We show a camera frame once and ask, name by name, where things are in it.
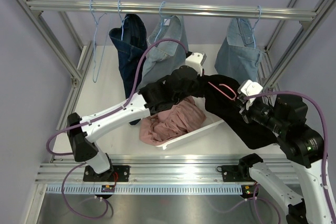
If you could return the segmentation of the pink wire hanger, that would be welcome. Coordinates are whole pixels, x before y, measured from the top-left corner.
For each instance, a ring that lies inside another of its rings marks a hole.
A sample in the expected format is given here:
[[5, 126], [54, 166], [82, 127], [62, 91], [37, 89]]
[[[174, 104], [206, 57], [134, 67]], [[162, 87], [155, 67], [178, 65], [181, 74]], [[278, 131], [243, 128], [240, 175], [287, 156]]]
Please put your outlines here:
[[214, 85], [211, 82], [208, 82], [208, 84], [213, 87], [215, 90], [217, 90], [219, 93], [221, 93], [223, 96], [225, 96], [227, 99], [231, 101], [235, 101], [237, 98], [237, 93], [228, 85], [220, 83], [219, 85]]

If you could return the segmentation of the black skirt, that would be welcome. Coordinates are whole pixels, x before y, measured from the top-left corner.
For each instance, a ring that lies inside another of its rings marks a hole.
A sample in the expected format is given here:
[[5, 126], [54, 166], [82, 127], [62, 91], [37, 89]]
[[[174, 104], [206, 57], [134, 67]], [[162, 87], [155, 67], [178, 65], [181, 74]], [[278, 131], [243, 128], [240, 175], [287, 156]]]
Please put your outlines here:
[[240, 84], [235, 79], [220, 74], [204, 75], [203, 78], [205, 79], [204, 98], [207, 112], [223, 119], [249, 149], [255, 150], [276, 143], [277, 138], [271, 130], [256, 122], [246, 123], [239, 113], [240, 108], [236, 102], [227, 99], [208, 84], [211, 82], [217, 86], [223, 83], [237, 93]]

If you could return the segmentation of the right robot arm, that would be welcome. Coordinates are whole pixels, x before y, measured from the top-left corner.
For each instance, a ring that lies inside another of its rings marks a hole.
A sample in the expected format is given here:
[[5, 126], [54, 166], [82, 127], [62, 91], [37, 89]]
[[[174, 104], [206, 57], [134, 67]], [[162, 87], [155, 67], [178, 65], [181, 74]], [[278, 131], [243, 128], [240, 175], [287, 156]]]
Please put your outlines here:
[[306, 125], [307, 105], [303, 94], [277, 91], [274, 106], [268, 106], [255, 97], [240, 95], [238, 105], [243, 118], [255, 121], [277, 134], [280, 149], [291, 162], [302, 194], [293, 192], [259, 161], [245, 162], [238, 167], [244, 180], [259, 183], [278, 203], [287, 223], [335, 223], [335, 200], [327, 176], [327, 133], [320, 135]]

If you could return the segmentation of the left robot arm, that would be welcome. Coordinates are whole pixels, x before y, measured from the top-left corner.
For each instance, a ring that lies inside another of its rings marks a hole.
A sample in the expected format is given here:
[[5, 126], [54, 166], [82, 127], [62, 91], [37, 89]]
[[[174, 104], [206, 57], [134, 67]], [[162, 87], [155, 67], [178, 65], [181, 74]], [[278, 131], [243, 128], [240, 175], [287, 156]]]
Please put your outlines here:
[[181, 66], [104, 111], [84, 117], [70, 114], [66, 132], [75, 161], [87, 164], [100, 180], [109, 180], [114, 168], [97, 140], [131, 121], [167, 111], [189, 96], [200, 97], [203, 75], [203, 67]]

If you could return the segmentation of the pink skirt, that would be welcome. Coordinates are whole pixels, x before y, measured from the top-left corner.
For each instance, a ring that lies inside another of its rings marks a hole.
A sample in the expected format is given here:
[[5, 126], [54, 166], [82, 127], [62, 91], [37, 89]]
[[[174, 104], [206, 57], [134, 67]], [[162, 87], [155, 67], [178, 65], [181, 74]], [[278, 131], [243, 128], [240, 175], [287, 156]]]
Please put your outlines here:
[[145, 144], [158, 146], [201, 128], [206, 115], [192, 97], [171, 109], [141, 120], [139, 139]]

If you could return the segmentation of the light blue wire hanger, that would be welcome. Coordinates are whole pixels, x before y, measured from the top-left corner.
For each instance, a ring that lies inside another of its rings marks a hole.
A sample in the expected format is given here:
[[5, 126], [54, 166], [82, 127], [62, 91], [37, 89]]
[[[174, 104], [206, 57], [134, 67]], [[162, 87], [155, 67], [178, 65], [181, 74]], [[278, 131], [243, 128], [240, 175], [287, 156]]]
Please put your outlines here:
[[[94, 45], [94, 49], [93, 49], [93, 67], [92, 67], [92, 82], [93, 83], [97, 83], [99, 76], [100, 76], [100, 71], [102, 68], [102, 63], [104, 60], [104, 54], [105, 54], [105, 50], [106, 50], [106, 46], [107, 46], [107, 40], [108, 40], [108, 32], [110, 30], [111, 24], [112, 24], [112, 15], [108, 13], [102, 13], [101, 15], [97, 16], [95, 14], [95, 10], [93, 8], [93, 4], [94, 4], [94, 0], [90, 0], [89, 1], [89, 11], [90, 14], [93, 18], [94, 21], [94, 34], [93, 34], [93, 45]], [[109, 16], [109, 22], [108, 22], [108, 26], [106, 28], [106, 33], [104, 36], [104, 43], [101, 45], [101, 49], [99, 49], [99, 45], [98, 45], [98, 36], [99, 36], [99, 28], [100, 28], [100, 23], [101, 20], [105, 17], [105, 16]]]

